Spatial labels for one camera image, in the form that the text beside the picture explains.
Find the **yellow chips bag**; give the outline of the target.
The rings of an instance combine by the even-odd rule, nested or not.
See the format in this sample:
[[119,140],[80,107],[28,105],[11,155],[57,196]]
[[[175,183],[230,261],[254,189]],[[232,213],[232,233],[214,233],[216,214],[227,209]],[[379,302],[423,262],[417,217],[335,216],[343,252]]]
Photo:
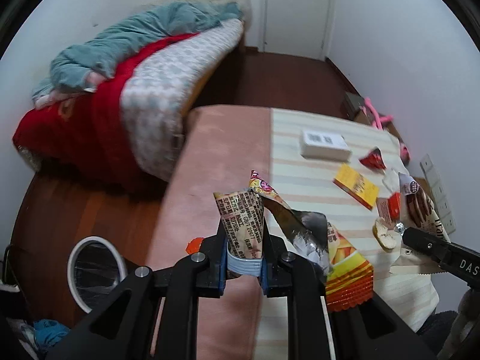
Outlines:
[[322,213],[292,209],[259,173],[249,187],[213,194],[227,236],[228,269],[259,275],[266,255],[264,211],[269,211],[287,241],[309,260],[326,284],[328,311],[344,311],[374,296],[374,267]]

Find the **brown cookie package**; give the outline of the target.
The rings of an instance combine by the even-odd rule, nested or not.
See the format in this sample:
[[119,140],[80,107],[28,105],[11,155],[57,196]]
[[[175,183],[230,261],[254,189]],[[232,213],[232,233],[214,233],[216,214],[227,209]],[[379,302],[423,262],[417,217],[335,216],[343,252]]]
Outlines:
[[[405,228],[417,228],[436,236],[442,241],[450,242],[434,203],[422,186],[411,177],[399,174],[400,182],[400,222]],[[400,256],[391,265],[390,272],[395,275],[429,275],[443,270],[430,258],[401,244]]]

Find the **white round trash bin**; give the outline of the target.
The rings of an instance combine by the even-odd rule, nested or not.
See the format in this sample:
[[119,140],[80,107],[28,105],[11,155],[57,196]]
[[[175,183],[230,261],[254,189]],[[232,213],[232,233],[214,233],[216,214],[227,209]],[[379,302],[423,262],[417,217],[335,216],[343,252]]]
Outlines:
[[77,305],[92,311],[128,275],[125,261],[114,245],[88,236],[72,249],[67,261],[67,284]]

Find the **blue jacket on floor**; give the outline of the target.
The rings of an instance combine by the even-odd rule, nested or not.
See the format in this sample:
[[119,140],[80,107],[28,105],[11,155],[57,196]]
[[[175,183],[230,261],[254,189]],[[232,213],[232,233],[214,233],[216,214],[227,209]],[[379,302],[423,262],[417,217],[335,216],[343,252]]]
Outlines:
[[46,353],[70,333],[70,329],[52,319],[41,319],[33,323],[34,339],[40,352]]

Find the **bread piece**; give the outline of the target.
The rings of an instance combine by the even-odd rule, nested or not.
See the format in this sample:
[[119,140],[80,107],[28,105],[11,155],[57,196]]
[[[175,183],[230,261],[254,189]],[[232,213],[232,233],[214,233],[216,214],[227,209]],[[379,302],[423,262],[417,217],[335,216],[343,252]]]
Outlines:
[[383,250],[394,250],[397,243],[395,238],[389,233],[387,223],[382,217],[377,217],[373,225],[373,236]]

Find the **white power strip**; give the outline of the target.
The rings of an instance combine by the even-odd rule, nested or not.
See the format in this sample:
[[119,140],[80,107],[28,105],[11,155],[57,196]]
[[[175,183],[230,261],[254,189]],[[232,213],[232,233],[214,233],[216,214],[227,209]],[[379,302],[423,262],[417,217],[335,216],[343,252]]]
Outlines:
[[446,189],[444,189],[440,175],[434,166],[430,155],[425,154],[420,160],[420,167],[425,176],[430,191],[433,195],[436,212],[442,220],[442,224],[448,234],[456,231],[456,223],[452,207],[448,201]]

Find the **pink toy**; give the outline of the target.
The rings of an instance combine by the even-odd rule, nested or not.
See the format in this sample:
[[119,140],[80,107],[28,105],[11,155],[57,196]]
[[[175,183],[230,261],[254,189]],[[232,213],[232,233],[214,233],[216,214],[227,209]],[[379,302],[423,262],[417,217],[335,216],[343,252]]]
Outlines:
[[393,116],[392,115],[384,115],[380,116],[374,105],[372,104],[371,100],[369,97],[364,98],[364,113],[367,114],[370,112],[370,114],[373,116],[373,121],[371,125],[379,130],[387,130],[391,135],[397,137],[399,143],[400,143],[400,158],[403,162],[404,166],[408,166],[411,160],[411,155],[408,150],[408,147],[404,143],[404,140],[400,137],[400,134],[396,130],[396,127],[393,125]]

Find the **yellow small box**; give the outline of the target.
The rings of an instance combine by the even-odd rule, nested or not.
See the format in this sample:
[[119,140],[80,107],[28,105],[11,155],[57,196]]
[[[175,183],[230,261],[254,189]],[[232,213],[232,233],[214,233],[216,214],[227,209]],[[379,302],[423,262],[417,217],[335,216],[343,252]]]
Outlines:
[[340,166],[333,182],[363,207],[368,210],[374,208],[380,191],[379,187],[346,163]]

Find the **small red wrapper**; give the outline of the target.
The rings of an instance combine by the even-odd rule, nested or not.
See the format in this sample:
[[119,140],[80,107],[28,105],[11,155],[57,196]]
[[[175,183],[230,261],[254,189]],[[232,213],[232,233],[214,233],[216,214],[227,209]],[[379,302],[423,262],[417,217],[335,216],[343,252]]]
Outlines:
[[370,170],[384,171],[386,165],[383,161],[382,152],[379,148],[371,150],[366,156],[359,159],[359,162]]

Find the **striped cream table mat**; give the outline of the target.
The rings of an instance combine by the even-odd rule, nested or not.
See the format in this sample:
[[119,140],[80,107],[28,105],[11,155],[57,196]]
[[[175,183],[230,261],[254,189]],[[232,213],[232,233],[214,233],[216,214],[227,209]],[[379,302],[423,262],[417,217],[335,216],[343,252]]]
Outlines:
[[270,175],[268,183],[287,204],[300,211],[325,214],[329,222],[373,265],[374,290],[383,301],[417,332],[439,303],[430,275],[394,275],[390,267],[401,248],[387,252],[374,238],[377,210],[368,210],[334,183],[340,164],[301,156],[302,131],[337,133],[343,136],[352,156],[350,165],[379,188],[380,197],[391,196],[384,176],[360,164],[360,158],[379,148],[389,169],[406,173],[400,159],[399,140],[365,124],[325,115],[272,108]]

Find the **white flat box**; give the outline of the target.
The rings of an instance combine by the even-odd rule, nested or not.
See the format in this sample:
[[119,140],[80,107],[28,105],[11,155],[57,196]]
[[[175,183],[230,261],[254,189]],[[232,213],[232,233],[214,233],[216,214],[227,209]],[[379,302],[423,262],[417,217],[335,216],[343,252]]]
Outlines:
[[304,129],[300,134],[299,147],[304,158],[348,162],[352,156],[352,150],[337,133]]

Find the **red fleece blanket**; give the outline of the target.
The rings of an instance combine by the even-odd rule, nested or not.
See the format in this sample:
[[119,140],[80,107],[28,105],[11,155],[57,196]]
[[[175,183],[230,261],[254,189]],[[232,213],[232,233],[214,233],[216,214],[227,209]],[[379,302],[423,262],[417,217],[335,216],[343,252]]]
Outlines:
[[144,59],[191,37],[182,34],[155,41],[121,62],[114,77],[95,93],[27,112],[13,135],[14,147],[28,150],[42,162],[54,159],[89,178],[137,189],[147,175],[137,165],[120,120],[120,94]]

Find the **white patterned quilt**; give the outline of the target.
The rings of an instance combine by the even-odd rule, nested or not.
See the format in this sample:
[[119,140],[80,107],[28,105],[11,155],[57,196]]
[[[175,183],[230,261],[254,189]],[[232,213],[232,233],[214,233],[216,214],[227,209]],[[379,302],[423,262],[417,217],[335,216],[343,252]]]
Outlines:
[[181,152],[183,115],[195,101],[201,80],[239,43],[240,19],[175,42],[144,59],[120,95],[120,114],[137,165],[168,181]]

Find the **teal blue blanket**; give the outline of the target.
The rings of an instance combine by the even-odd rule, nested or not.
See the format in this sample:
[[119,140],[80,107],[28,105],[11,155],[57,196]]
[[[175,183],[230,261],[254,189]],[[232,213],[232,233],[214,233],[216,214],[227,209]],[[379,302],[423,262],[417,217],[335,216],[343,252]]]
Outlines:
[[185,2],[163,4],[131,15],[104,29],[83,44],[62,50],[51,61],[49,76],[32,93],[41,109],[62,97],[94,92],[98,86],[89,75],[112,79],[118,64],[149,44],[164,38],[195,34],[219,26],[223,21],[243,18],[236,2]]

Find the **white door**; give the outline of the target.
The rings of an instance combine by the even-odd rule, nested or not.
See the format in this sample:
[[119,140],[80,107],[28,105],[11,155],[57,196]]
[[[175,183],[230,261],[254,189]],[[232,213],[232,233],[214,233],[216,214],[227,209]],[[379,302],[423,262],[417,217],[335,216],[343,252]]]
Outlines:
[[264,0],[262,51],[323,60],[335,0]]

